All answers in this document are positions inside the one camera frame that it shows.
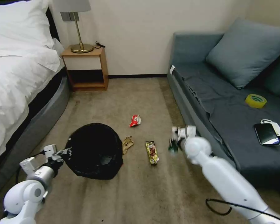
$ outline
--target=beige carpet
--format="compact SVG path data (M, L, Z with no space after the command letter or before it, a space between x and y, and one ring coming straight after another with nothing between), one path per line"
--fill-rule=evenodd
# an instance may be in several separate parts
M133 114L140 114L142 123L129 128ZM205 199L219 196L201 168L191 165L182 153L172 157L168 152L171 126L184 126L184 122L166 78L111 79L106 92L73 93L35 152L48 144L63 149L73 131L92 122L111 126L121 139L132 135L135 145L112 180L77 177L63 165L45 206L36 215L37 224L248 223L235 211L226 217L209 211ZM148 140L156 142L157 166L149 163ZM2 198L13 183L14 177L0 194L0 216ZM261 194L280 213L280 196L274 191Z

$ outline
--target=bedside table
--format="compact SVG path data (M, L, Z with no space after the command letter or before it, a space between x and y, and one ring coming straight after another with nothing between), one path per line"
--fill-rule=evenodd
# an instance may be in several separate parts
M73 91L107 90L108 68L105 48L88 53L73 53L67 48L62 59Z

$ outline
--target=smartphone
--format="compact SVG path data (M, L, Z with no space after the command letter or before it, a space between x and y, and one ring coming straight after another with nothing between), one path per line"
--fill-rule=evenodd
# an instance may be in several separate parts
M261 145L274 146L280 145L280 141L272 124L255 124L254 129Z

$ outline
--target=white bedsheet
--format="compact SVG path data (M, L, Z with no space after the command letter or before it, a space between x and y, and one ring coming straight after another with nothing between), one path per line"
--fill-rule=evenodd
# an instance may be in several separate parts
M56 50L29 46L20 51L0 49L0 155L28 115L28 104L44 89L64 64Z

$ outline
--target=gold lamp base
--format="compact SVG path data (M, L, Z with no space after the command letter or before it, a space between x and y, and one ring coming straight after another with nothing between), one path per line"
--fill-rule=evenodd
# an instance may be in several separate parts
M74 53L87 53L93 51L93 46L91 44L75 44L71 46L71 50Z

